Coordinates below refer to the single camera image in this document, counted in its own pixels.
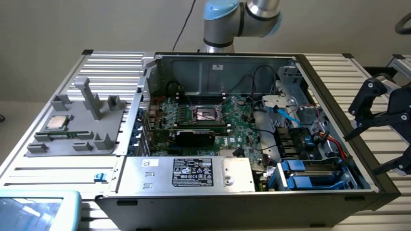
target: motherboard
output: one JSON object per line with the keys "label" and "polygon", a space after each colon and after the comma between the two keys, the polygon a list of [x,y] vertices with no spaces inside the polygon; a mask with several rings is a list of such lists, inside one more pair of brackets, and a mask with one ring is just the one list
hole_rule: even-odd
{"label": "motherboard", "polygon": [[248,98],[153,99],[147,119],[150,155],[248,157],[252,169],[260,169],[261,151]]}

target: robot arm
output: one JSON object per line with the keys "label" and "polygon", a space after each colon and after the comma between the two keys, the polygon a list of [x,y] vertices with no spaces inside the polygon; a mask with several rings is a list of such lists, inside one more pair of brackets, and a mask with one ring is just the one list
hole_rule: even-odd
{"label": "robot arm", "polygon": [[394,25],[394,32],[398,35],[411,35],[411,27],[405,28],[406,22],[411,20],[411,13],[406,14]]}
{"label": "robot arm", "polygon": [[[372,114],[373,99],[382,94],[389,95],[386,111]],[[348,112],[354,116],[357,127],[346,134],[346,141],[358,136],[368,128],[389,125],[405,142],[411,143],[411,85],[397,86],[385,74],[366,79],[353,98]],[[373,169],[373,174],[377,175],[389,170],[401,176],[411,174],[411,146],[400,157]]]}
{"label": "robot arm", "polygon": [[281,22],[278,0],[208,0],[204,8],[204,52],[233,52],[233,37],[264,37]]}

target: sticker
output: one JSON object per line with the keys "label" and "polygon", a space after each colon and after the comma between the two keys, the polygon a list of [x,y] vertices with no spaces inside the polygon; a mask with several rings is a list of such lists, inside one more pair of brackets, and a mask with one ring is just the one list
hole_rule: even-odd
{"label": "sticker", "polygon": [[212,70],[222,70],[224,65],[212,65]]}
{"label": "sticker", "polygon": [[142,167],[157,167],[158,166],[158,159],[145,159],[141,162]]}
{"label": "sticker", "polygon": [[212,159],[173,159],[173,187],[213,186]]}

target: green circuit board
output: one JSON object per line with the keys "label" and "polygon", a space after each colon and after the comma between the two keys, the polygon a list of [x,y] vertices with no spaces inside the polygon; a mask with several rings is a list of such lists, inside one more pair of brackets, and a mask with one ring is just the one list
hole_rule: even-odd
{"label": "green circuit board", "polygon": [[[261,169],[257,164],[261,158],[261,151],[250,148],[250,141],[257,136],[254,124],[245,123],[241,119],[244,115],[249,116],[252,108],[246,104],[238,105],[237,101],[245,101],[244,97],[234,96],[224,104],[221,104],[218,120],[193,120],[196,114],[192,113],[190,105],[178,105],[172,98],[166,98],[161,103],[153,106],[160,112],[156,118],[150,119],[150,154],[151,156],[232,156],[232,152],[237,148],[244,149],[244,155],[249,158],[252,169]],[[214,105],[196,105],[200,108],[213,108]],[[184,147],[173,150],[172,134],[176,130],[174,125],[185,126],[186,130],[210,130],[214,132],[213,146],[208,147]]]}

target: screen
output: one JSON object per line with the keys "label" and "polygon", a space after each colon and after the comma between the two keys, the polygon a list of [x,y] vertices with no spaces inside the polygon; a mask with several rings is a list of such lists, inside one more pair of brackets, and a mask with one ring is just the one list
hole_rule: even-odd
{"label": "screen", "polygon": [[0,230],[47,231],[62,199],[0,198]]}

